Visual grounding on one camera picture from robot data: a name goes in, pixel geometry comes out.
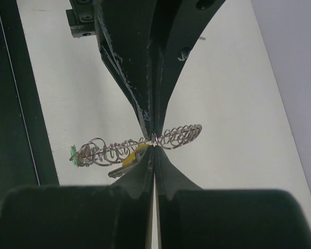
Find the metal disc with keyrings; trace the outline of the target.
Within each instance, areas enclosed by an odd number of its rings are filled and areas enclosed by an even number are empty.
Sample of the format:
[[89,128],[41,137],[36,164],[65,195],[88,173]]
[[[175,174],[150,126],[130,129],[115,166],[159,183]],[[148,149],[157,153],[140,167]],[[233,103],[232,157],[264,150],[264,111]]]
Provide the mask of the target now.
[[164,150],[173,150],[196,140],[202,132],[201,124],[190,124],[167,129],[162,135],[155,134],[150,140],[140,137],[139,140],[125,140],[121,143],[107,144],[102,138],[96,137],[83,144],[77,151],[78,167],[88,167],[96,164],[108,167],[114,164],[122,164],[139,145],[159,146]]

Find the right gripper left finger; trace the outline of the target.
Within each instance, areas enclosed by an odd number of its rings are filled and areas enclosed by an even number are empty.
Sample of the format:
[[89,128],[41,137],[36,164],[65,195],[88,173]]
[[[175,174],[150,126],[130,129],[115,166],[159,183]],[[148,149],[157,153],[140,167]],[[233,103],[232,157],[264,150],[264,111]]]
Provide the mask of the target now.
[[154,148],[107,186],[20,187],[0,203],[0,248],[151,248]]

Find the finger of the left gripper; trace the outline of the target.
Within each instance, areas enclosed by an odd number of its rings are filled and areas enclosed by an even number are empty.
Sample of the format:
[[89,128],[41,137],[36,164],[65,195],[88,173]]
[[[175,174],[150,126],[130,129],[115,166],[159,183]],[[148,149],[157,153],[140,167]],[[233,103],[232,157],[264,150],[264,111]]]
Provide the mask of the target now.
[[145,138],[152,134],[150,31],[155,1],[95,1],[97,18]]
[[223,1],[158,1],[151,28],[151,134],[160,135],[181,71]]

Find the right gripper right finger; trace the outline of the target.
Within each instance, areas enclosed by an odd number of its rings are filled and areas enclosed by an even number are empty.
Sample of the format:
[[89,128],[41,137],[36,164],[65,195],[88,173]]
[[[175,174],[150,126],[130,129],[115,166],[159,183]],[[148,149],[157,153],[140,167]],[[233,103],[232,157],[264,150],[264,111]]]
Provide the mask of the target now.
[[278,189],[202,189],[154,148],[161,248],[311,248],[296,199]]

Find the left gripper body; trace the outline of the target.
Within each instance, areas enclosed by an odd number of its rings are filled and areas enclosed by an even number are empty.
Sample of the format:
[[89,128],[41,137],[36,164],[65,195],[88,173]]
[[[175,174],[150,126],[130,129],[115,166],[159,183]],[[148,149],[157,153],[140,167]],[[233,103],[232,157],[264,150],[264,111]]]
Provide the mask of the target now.
[[66,10],[68,25],[73,38],[95,35],[94,1],[69,0],[71,9]]

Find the green tag key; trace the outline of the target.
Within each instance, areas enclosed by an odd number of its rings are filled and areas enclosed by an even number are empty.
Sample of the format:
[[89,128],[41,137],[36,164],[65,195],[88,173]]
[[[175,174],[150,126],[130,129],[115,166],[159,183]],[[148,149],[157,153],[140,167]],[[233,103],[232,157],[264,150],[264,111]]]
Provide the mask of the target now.
[[77,165],[77,151],[76,151],[76,146],[75,145],[70,147],[70,158],[69,158],[69,160],[74,165]]

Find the yellow tag key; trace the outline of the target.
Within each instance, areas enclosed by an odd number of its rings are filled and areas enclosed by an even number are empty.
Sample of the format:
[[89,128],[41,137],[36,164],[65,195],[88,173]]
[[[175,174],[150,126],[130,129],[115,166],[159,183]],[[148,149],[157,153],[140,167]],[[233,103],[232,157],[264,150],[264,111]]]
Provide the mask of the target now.
[[124,159],[122,167],[110,171],[108,176],[110,178],[117,178],[132,170],[140,162],[148,147],[148,144],[139,145],[126,159]]

